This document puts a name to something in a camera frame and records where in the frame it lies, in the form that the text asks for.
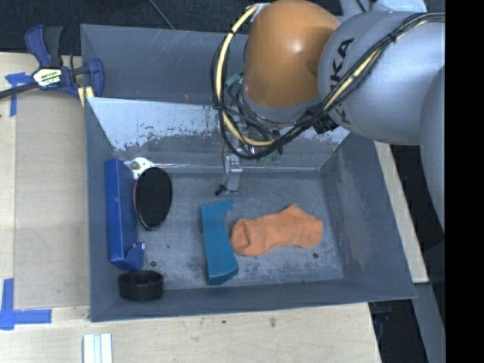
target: yellow cable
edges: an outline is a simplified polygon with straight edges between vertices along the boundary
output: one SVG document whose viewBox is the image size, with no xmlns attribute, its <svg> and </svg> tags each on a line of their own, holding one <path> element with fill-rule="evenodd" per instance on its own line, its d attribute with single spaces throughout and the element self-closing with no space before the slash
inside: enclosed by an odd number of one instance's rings
<svg viewBox="0 0 484 363">
<path fill-rule="evenodd" d="M 239 30 L 240 26 L 242 26 L 242 24 L 244 24 L 246 20 L 249 19 L 249 17 L 251 17 L 258 9 L 259 9 L 258 5 L 253 5 L 247 11 L 245 11 L 245 13 L 240 17 L 240 19 L 233 25 L 233 27 L 231 28 L 231 32 L 225 37 L 224 43 L 222 45 L 222 49 L 220 50 L 219 62 L 217 64 L 216 80 L 215 80 L 216 94 L 219 101 L 222 99 L 222 70 L 223 70 L 224 60 L 227 54 L 228 46 L 230 45 L 230 42 L 232 41 L 234 34 Z M 230 132 L 243 143 L 247 143 L 256 147 L 264 147 L 274 142 L 274 140 L 257 141 L 257 140 L 253 140 L 252 138 L 242 136 L 237 130 L 237 128 L 235 128 L 235 126 L 231 123 L 230 119 L 227 117 L 225 112 L 222 111 L 222 114 L 223 114 L 224 124 L 227 126 L 228 130 L 230 130 Z"/>
</svg>

